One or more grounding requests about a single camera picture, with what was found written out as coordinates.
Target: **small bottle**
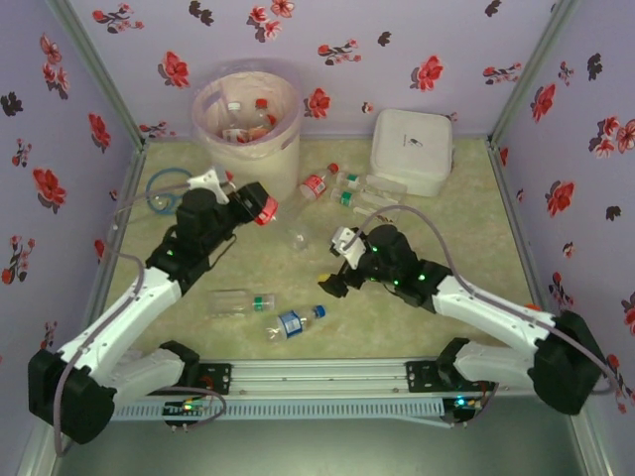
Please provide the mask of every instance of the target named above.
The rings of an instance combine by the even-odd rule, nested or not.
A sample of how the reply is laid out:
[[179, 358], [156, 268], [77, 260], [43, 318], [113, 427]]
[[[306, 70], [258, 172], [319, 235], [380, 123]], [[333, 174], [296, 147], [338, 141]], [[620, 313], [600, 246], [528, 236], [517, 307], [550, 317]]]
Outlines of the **small bottle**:
[[268, 322], [265, 332], [270, 342], [282, 342], [309, 329], [318, 319], [326, 315], [323, 305], [301, 307], [274, 317]]
[[273, 129], [272, 117], [267, 99], [256, 99], [256, 117], [248, 131], [250, 141], [257, 141]]
[[233, 144], [249, 142], [249, 134], [247, 130], [242, 127], [240, 117], [238, 116], [240, 109], [241, 105], [239, 102], [230, 102], [227, 104], [228, 123], [227, 127], [224, 128], [220, 134], [225, 141]]
[[276, 299], [272, 294], [255, 294], [247, 290], [212, 291], [209, 311], [212, 314], [243, 314], [273, 310]]
[[371, 174], [356, 175], [347, 172], [337, 174], [335, 183], [341, 187], [353, 190], [364, 190], [376, 195], [386, 196], [401, 202], [408, 191], [403, 183], [377, 177]]
[[298, 221], [298, 217], [307, 206], [320, 198], [330, 179], [337, 174], [337, 164], [330, 164], [326, 169], [311, 174], [293, 194], [278, 203], [270, 197], [260, 215], [255, 219], [259, 225], [269, 225], [288, 241], [291, 246], [302, 251], [309, 246], [309, 231]]
[[[355, 213], [368, 216], [384, 206], [396, 205], [399, 202], [394, 198], [376, 195], [368, 191], [348, 191], [341, 188], [334, 188], [330, 193], [330, 199], [342, 205], [352, 208]], [[376, 215], [382, 223], [395, 223], [399, 216], [399, 210], [389, 210]]]

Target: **clear plastic bottle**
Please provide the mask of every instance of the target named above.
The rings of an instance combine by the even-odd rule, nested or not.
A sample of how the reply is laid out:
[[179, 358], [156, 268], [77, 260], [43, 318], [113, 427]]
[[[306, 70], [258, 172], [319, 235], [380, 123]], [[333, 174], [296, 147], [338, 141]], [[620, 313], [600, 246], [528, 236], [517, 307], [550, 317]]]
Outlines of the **clear plastic bottle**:
[[[371, 213], [388, 205], [396, 205], [399, 202], [387, 196], [377, 195], [362, 189], [360, 191], [348, 191], [334, 188], [330, 193], [330, 199], [342, 205], [352, 208], [355, 213], [368, 216]], [[395, 223], [399, 216], [399, 210], [390, 210], [380, 215], [377, 219], [382, 223]]]
[[257, 141], [266, 136], [273, 129], [272, 116], [269, 113], [269, 102], [267, 99], [256, 99], [256, 116], [248, 130], [249, 140]]
[[289, 198], [281, 203], [270, 197], [256, 218], [256, 223], [277, 229], [277, 232], [294, 249], [298, 251], [306, 249], [309, 246], [309, 230], [298, 221], [298, 217], [307, 206], [324, 194], [331, 182], [330, 179], [337, 174], [338, 170], [337, 164], [330, 164], [326, 169], [311, 174], [298, 185]]
[[249, 134], [241, 124], [238, 113], [242, 106], [239, 102], [230, 102], [227, 104], [227, 127], [222, 130], [220, 136], [227, 142], [244, 144], [249, 142]]
[[276, 297], [269, 293], [256, 294], [248, 290], [212, 291], [209, 311], [212, 314], [243, 314], [273, 310]]
[[271, 319], [265, 327], [267, 340], [282, 342], [290, 337], [306, 332], [318, 319], [326, 315], [323, 305], [300, 307], [284, 312]]
[[348, 172], [337, 174], [335, 184], [351, 188], [353, 190], [364, 190], [380, 196], [386, 196], [401, 202], [408, 191], [403, 183], [377, 177], [371, 174], [356, 175]]

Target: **trash bin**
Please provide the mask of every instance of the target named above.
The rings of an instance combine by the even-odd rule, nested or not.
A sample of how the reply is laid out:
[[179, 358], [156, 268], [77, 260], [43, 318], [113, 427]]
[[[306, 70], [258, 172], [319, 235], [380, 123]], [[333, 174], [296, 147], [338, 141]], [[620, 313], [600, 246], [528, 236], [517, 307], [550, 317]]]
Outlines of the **trash bin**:
[[[248, 120], [253, 113], [249, 106], [260, 98], [267, 99], [269, 112], [276, 118], [267, 135], [246, 144], [229, 143], [219, 136], [230, 120], [229, 103], [246, 105], [238, 114]], [[193, 135], [207, 148], [211, 161], [232, 172], [237, 184], [260, 181], [278, 201], [298, 185], [302, 117], [297, 74], [284, 63], [263, 59], [216, 68], [195, 94], [191, 109]]]

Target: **purple wall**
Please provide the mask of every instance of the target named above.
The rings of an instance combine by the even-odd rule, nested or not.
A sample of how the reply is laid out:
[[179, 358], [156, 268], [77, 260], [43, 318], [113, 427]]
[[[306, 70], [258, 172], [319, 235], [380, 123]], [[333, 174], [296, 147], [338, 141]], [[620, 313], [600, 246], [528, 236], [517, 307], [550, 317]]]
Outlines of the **purple wall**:
[[501, 146], [544, 291], [623, 382], [589, 404], [616, 475], [635, 474], [634, 21], [629, 0], [581, 2]]
[[[251, 57], [291, 61], [305, 98], [319, 88], [330, 98], [314, 101], [305, 133], [370, 134], [387, 107], [454, 113], [455, 133], [488, 133], [555, 0], [70, 3], [135, 121], [168, 136], [190, 132], [193, 91], [218, 61]], [[254, 5], [262, 7], [255, 20]]]
[[27, 363], [80, 330], [133, 146], [44, 2], [14, 2], [0, 27], [0, 474], [12, 475], [35, 421]]

